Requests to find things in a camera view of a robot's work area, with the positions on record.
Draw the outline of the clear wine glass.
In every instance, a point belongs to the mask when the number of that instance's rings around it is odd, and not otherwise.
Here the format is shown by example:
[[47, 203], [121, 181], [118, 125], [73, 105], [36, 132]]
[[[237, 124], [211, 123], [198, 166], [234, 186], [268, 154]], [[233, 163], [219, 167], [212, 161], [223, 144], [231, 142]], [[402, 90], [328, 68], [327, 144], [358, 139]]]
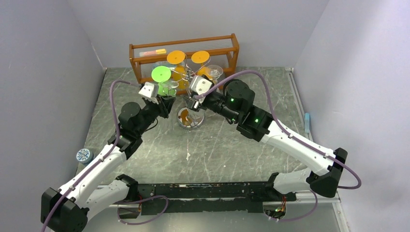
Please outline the clear wine glass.
[[206, 66], [205, 75], [215, 85], [218, 83], [218, 79], [223, 75], [223, 68], [218, 65]]

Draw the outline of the green plastic wine glass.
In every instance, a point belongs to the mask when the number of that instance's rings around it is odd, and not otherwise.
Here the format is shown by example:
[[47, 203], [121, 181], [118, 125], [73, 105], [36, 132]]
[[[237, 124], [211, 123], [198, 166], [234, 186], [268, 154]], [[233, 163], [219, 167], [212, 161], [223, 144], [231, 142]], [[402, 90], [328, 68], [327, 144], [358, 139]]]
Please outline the green plastic wine glass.
[[171, 76], [171, 69], [164, 66], [156, 67], [151, 72], [151, 77], [157, 84], [162, 81], [172, 80]]

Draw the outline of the orange plastic cup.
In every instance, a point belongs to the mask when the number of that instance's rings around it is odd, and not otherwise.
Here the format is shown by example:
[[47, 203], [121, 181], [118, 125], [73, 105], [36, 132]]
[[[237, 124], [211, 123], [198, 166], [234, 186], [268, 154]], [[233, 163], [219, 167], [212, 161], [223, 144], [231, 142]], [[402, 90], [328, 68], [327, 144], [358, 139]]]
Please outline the orange plastic cup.
[[186, 90], [189, 85], [186, 80], [186, 69], [183, 64], [186, 58], [186, 54], [180, 50], [174, 50], [167, 55], [167, 62], [174, 65], [174, 70], [172, 72], [172, 78], [174, 81], [178, 82], [179, 90]]

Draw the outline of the yellow plastic wine glass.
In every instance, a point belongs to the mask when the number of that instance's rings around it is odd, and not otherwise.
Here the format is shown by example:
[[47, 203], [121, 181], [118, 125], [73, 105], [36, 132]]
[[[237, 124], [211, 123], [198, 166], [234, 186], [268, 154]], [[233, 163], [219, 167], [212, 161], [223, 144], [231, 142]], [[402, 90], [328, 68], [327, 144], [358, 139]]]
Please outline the yellow plastic wine glass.
[[202, 76], [202, 75], [207, 75], [209, 68], [207, 67], [207, 64], [210, 61], [210, 54], [207, 51], [197, 51], [191, 56], [191, 60], [195, 64], [199, 64], [200, 68], [195, 71], [196, 75]]

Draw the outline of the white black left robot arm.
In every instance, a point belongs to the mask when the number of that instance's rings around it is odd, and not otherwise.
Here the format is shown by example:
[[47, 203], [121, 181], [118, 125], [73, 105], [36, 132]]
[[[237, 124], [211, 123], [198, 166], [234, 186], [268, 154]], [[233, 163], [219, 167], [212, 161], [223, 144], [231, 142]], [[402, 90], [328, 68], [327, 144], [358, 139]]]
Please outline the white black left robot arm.
[[157, 96], [122, 106], [115, 117], [116, 130], [91, 163], [59, 189], [48, 188], [41, 199], [42, 231], [81, 232], [87, 223], [109, 205], [138, 198], [138, 182], [120, 175], [108, 186], [99, 188], [102, 180], [127, 161], [142, 144], [142, 135], [158, 117], [168, 118], [175, 97]]

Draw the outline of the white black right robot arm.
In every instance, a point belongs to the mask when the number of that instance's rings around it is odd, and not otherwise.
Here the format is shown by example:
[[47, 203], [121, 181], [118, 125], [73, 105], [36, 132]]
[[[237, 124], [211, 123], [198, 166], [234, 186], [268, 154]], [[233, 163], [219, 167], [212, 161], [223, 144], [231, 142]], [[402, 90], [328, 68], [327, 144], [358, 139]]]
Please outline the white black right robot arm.
[[257, 142], [279, 148], [307, 166], [292, 173], [273, 173], [265, 186], [269, 199], [302, 190], [333, 198], [343, 172], [342, 164], [347, 151], [322, 147], [304, 136], [290, 130], [270, 112], [253, 104], [255, 93], [241, 80], [231, 80], [223, 92], [216, 90], [202, 99], [191, 97], [187, 102], [195, 111], [211, 110], [236, 124], [243, 136]]

